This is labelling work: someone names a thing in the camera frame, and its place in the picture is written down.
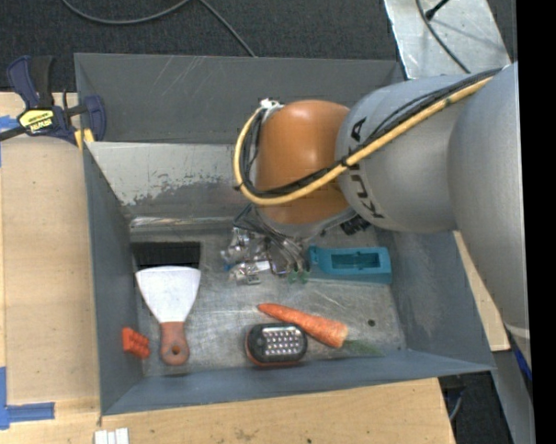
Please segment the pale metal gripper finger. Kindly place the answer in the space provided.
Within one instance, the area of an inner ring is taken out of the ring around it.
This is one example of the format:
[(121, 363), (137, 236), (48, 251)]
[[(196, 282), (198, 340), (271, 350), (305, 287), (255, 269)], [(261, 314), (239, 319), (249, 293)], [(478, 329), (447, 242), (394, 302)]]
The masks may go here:
[(221, 258), (226, 266), (251, 262), (252, 255), (251, 233), (241, 227), (233, 227), (232, 237), (226, 248), (221, 250)]
[(262, 276), (270, 271), (271, 264), (266, 260), (241, 262), (231, 267), (229, 280), (236, 284), (258, 285), (262, 282)]

